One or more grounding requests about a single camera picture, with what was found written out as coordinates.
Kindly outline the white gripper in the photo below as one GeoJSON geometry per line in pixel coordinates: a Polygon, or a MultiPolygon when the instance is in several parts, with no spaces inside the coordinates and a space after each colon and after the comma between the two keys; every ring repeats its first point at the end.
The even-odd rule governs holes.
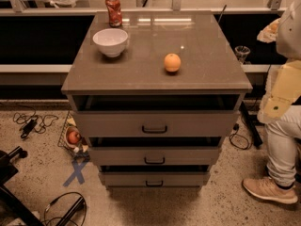
{"type": "MultiPolygon", "coordinates": [[[[279,19],[267,25],[257,36],[265,43],[277,40],[279,19]]],[[[267,76],[258,120],[267,124],[278,120],[301,96],[301,61],[295,60],[272,69],[267,76]]]]}

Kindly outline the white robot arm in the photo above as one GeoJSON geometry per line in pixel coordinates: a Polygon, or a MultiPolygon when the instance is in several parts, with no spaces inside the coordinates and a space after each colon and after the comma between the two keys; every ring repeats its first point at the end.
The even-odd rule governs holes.
{"type": "Polygon", "coordinates": [[[288,59],[269,74],[258,113],[262,123],[278,120],[301,96],[301,0],[294,0],[281,17],[263,30],[257,40],[276,43],[277,52],[288,59]]]}

